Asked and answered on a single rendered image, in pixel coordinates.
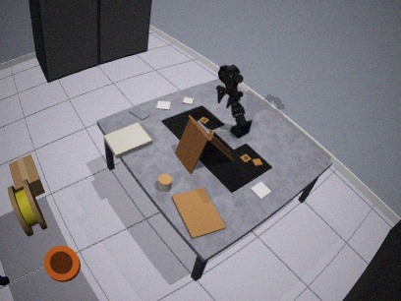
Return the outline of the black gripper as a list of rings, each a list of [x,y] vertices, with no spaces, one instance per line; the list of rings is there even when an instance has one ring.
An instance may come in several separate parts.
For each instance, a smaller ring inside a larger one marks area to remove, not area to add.
[[[228,97],[226,108],[228,108],[234,101],[240,102],[241,100],[241,98],[235,96],[233,92],[229,92],[229,90],[232,89],[233,87],[237,88],[237,85],[235,85],[232,82],[227,83],[227,85],[228,86],[226,88],[219,85],[216,86],[218,94],[218,103],[221,102],[221,98],[225,95],[225,93],[230,96],[230,98]]]

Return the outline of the grey cylindrical container with tan lid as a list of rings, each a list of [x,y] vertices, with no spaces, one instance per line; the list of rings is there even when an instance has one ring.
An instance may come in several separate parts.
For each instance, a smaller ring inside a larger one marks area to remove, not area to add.
[[[158,177],[158,189],[162,192],[168,192],[171,190],[172,179],[169,175],[163,174]]]

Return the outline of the tan flat rectangular board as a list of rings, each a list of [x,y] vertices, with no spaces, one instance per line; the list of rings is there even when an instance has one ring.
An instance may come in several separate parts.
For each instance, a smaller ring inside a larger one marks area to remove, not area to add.
[[[204,188],[172,196],[192,238],[226,229]]]

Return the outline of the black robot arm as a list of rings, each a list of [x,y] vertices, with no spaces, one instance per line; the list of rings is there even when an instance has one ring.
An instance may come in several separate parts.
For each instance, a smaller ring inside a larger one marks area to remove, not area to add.
[[[218,77],[221,80],[221,82],[225,85],[225,87],[228,86],[227,83],[229,83],[229,82],[232,82],[235,85],[242,83],[244,79],[243,79],[242,75],[239,75],[239,74],[240,74],[240,70],[235,65],[221,66],[220,70],[218,71]],[[241,98],[243,96],[243,92],[238,91],[237,88],[235,88],[235,87],[230,89],[229,92],[233,92],[234,95],[239,98]],[[248,122],[248,121],[246,121],[245,116],[244,116],[244,114],[246,114],[245,107],[241,103],[234,101],[231,104],[231,113],[232,113],[232,117],[235,118],[235,121],[237,123],[236,125],[239,125],[239,124],[243,125]],[[236,116],[234,116],[234,115],[236,115]]]

